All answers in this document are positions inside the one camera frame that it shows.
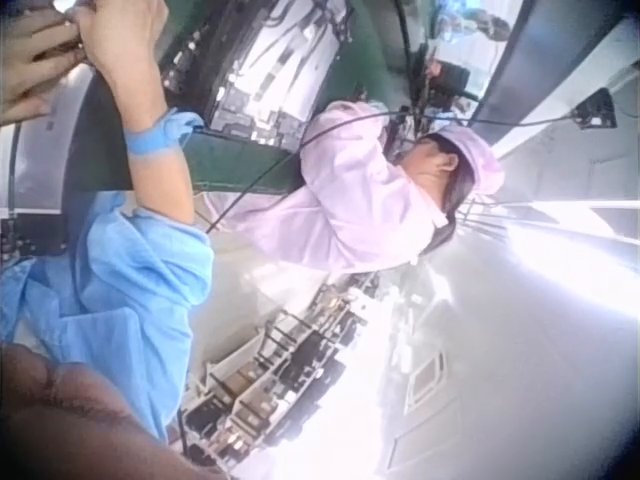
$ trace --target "floor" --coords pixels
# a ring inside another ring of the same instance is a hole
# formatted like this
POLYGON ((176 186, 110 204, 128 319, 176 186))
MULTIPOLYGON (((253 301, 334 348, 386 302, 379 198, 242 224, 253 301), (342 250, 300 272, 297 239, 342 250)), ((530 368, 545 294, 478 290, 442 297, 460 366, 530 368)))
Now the floor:
MULTIPOLYGON (((198 227, 206 230, 210 215, 196 198, 198 227)), ((303 312, 318 288, 328 280, 324 272, 270 260, 230 233, 213 232, 216 252, 213 289, 193 313, 194 345, 191 372, 216 362, 246 342, 255 328, 280 308, 303 312)))

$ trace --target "wrist strap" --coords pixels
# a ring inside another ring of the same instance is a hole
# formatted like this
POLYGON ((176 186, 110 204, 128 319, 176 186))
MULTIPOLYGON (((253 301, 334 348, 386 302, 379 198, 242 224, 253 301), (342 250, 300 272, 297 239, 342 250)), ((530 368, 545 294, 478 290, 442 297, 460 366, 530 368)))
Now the wrist strap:
POLYGON ((148 155, 160 150, 182 147, 191 137, 194 128, 204 126, 199 115, 192 112, 169 110, 148 130, 133 133, 125 130, 127 150, 133 155, 148 155))

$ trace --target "finger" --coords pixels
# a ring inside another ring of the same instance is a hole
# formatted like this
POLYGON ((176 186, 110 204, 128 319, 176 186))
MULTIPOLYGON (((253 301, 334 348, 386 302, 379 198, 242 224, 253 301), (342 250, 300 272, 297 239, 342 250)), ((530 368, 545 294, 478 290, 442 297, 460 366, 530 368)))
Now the finger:
POLYGON ((57 57, 31 63, 24 69, 25 80, 21 83, 21 87, 23 91, 27 91, 36 85, 61 77, 71 71, 83 59, 84 52, 82 50, 74 50, 57 57))
POLYGON ((17 20, 9 21, 6 26, 7 36, 29 36, 46 28, 64 23, 65 17, 57 10, 48 8, 23 15, 17 20))
POLYGON ((85 35, 90 31, 96 13, 88 7, 74 7, 70 12, 70 16, 80 29, 80 34, 85 35))
POLYGON ((46 99, 40 96, 27 97, 0 113, 0 125, 31 120, 32 118, 47 115, 50 111, 51 106, 46 99))
POLYGON ((79 37, 79 34, 78 26, 72 23, 42 30, 32 35, 28 40, 25 45, 25 53, 28 55, 28 58, 31 59, 60 45, 71 43, 79 37))

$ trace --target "worker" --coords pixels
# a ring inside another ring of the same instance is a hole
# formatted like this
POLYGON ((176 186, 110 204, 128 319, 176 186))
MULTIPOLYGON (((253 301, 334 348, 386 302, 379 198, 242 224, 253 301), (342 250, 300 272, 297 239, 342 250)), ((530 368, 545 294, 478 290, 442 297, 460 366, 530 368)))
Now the worker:
POLYGON ((506 42, 511 36, 509 23, 482 8, 461 10, 442 7, 437 13, 436 38, 455 43, 461 38, 482 33, 494 42, 506 42))
MULTIPOLYGON (((78 50, 62 53, 58 48, 72 41, 78 44, 79 32, 88 60, 111 88, 122 117, 139 208, 125 216, 120 212, 122 193, 100 193, 83 215, 70 218, 70 228, 77 228, 66 254, 2 265, 0 333, 4 343, 26 345, 55 363, 84 364, 102 375, 124 397, 140 425, 166 440, 166 426, 176 414, 186 382, 192 342, 188 313, 207 298, 211 283, 213 253, 208 237, 193 225, 191 179, 180 148, 184 135, 201 120, 168 110, 165 102, 153 57, 168 16, 164 1, 93 3, 94 9, 74 10, 73 24, 51 9, 8 21, 2 40, 2 122, 51 108, 40 92, 48 91, 49 81, 82 59, 78 50)), ((82 207, 79 203, 76 200, 74 206, 82 207)), ((31 375, 29 368, 22 372, 31 375)), ((85 377, 88 385, 98 381, 85 377)), ((45 386, 51 389, 56 383, 47 381, 45 386)), ((2 387, 7 394, 10 387, 2 387)), ((83 388, 82 383, 75 387, 77 397, 68 404, 73 409, 85 409, 85 400, 91 404, 99 398, 83 388)), ((97 418, 100 424, 100 410, 97 418)), ((56 417, 53 425, 64 429, 64 421, 56 417)), ((79 420, 69 422, 74 426, 79 420)), ((64 447, 64 432, 43 430, 42 438, 51 448, 64 447), (62 435, 62 442, 56 435, 62 435)), ((93 447, 101 452, 94 456, 106 454, 116 464, 119 460, 112 456, 107 437, 105 447, 95 440, 93 447)), ((66 451, 69 456, 77 442, 73 445, 66 451)), ((129 447, 114 448, 122 454, 129 447)))
MULTIPOLYGON (((380 113, 379 103, 335 102, 305 141, 342 122, 380 113)), ((448 126, 418 140, 399 165, 383 156, 384 117, 329 131, 300 153, 306 185, 284 197, 250 194, 221 223, 267 255, 334 273, 383 270, 449 241, 467 197, 495 193, 504 172, 472 130, 448 126)), ((209 193, 214 218, 237 194, 209 193)))

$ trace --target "hand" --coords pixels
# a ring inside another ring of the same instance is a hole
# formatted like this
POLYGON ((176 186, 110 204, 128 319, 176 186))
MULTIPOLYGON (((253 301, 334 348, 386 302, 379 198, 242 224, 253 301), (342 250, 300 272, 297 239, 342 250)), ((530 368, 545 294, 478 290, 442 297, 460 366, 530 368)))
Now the hand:
POLYGON ((46 115, 58 80, 84 54, 61 50, 78 40, 78 29, 53 9, 32 11, 3 27, 0 125, 7 125, 46 115))
POLYGON ((95 0, 93 6, 75 7, 72 15, 89 60, 110 85, 155 65, 154 48, 169 14, 164 0, 95 0))

